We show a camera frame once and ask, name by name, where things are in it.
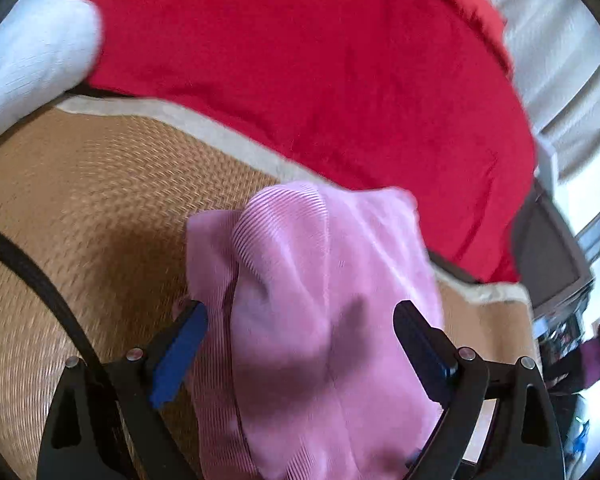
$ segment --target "white cloth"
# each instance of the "white cloth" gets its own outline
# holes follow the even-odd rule
[[[85,0],[18,0],[0,24],[0,134],[78,84],[101,39]]]
[[[490,0],[506,18],[514,85],[560,180],[600,152],[600,26],[581,0]]]

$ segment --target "black pants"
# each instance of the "black pants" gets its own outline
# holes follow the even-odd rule
[[[583,389],[584,370],[582,369],[582,352],[580,352],[580,348],[572,350],[544,370],[545,381],[552,381],[563,375],[566,375],[566,377],[549,389],[549,392],[552,394],[576,394]]]

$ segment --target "pink cloth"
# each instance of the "pink cloth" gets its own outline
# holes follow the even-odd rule
[[[216,479],[401,479],[440,413],[395,336],[440,298],[413,197],[294,183],[187,224],[209,328],[187,377]]]

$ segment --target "silver bolt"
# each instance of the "silver bolt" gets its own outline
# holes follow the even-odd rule
[[[475,351],[473,348],[469,348],[468,346],[463,346],[458,350],[460,357],[465,361],[473,361],[475,359]]]
[[[520,364],[522,364],[527,370],[533,370],[536,367],[536,362],[531,357],[526,355],[520,359]]]
[[[131,350],[129,350],[129,352],[126,353],[126,360],[127,361],[139,361],[140,359],[142,359],[143,355],[144,355],[144,352],[142,351],[141,348],[132,348]]]
[[[77,367],[79,362],[80,358],[78,356],[72,355],[71,357],[68,357],[66,359],[66,361],[64,362],[64,366],[66,366],[67,368],[75,368]]]

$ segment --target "person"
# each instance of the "person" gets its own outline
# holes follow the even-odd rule
[[[576,394],[600,380],[600,325],[598,335],[573,349],[544,370],[546,383],[561,378],[552,394]]]

